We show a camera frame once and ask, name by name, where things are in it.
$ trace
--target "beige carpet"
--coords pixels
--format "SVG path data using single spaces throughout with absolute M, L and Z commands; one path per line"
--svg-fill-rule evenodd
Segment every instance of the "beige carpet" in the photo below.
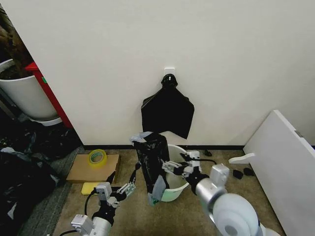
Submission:
M 107 153 L 119 153 L 121 155 L 121 165 L 115 186 L 122 186 L 129 180 L 133 171 L 137 161 L 136 152 L 134 150 L 107 150 Z M 212 154 L 212 159 L 225 164 L 231 170 L 242 171 L 248 167 L 248 165 L 230 165 L 228 163 L 229 158 L 243 155 L 242 151 L 214 150 Z M 211 162 L 202 163 L 202 170 L 205 174 L 209 174 L 211 165 Z M 81 184 L 72 185 L 55 228 L 54 236 L 71 230 L 70 222 L 74 215 L 84 213 L 86 196 L 81 195 L 81 187 Z M 239 180 L 234 178 L 231 172 L 226 188 L 228 192 L 245 197 L 253 205 L 259 220 L 265 227 L 275 230 L 282 236 L 285 235 L 256 177 L 244 176 Z M 92 216 L 97 210 L 97 196 L 92 196 L 88 205 L 88 215 Z M 111 236 L 216 235 L 214 224 L 203 214 L 198 198 L 192 193 L 190 187 L 186 188 L 180 197 L 173 202 L 149 206 L 141 169 L 137 172 L 135 192 L 121 202 L 120 207 L 116 210 L 114 220 L 115 223 L 110 232 Z

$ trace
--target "baseboard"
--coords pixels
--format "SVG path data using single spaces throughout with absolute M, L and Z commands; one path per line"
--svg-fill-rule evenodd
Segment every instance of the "baseboard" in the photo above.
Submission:
M 243 150 L 243 145 L 178 145 L 185 150 Z M 85 150 L 134 149 L 133 145 L 84 145 Z

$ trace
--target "yellow sponge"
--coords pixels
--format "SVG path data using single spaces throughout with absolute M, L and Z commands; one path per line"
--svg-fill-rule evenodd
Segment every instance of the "yellow sponge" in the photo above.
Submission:
M 98 184 L 99 182 L 85 182 L 82 186 L 81 193 L 83 195 L 89 195 Z

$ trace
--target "gray floor mat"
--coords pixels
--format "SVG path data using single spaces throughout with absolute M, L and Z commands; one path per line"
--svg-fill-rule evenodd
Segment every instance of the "gray floor mat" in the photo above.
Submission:
M 63 177 L 66 177 L 77 153 L 84 152 L 79 147 L 67 157 L 51 162 L 51 167 Z M 18 236 L 46 236 L 52 234 L 59 219 L 61 210 L 70 191 L 71 183 L 65 182 L 57 187 L 51 195 L 37 204 L 28 220 L 19 230 Z

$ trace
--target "electric cable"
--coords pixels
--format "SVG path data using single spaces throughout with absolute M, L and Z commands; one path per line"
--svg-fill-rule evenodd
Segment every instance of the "electric cable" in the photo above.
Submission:
M 194 158 L 191 158 L 192 161 L 211 161 L 213 162 L 215 165 L 217 164 L 217 162 L 215 160 L 212 160 L 212 159 L 194 159 Z
M 90 197 L 91 197 L 94 193 L 96 193 L 96 189 L 95 189 L 95 188 L 92 190 L 92 192 L 88 195 L 87 199 L 85 200 L 85 204 L 84 204 L 84 214 L 85 214 L 85 215 L 88 215 L 88 213 L 87 213 L 87 211 L 88 211 L 88 210 L 87 210 L 87 208 L 88 208 L 88 202 L 89 202 Z
M 63 236 L 63 235 L 67 235 L 67 234 L 70 234 L 70 233 L 75 233 L 75 232 L 77 232 L 76 230 L 68 230 L 68 231 L 65 231 L 65 232 L 63 232 L 61 235 L 59 235 L 59 236 Z

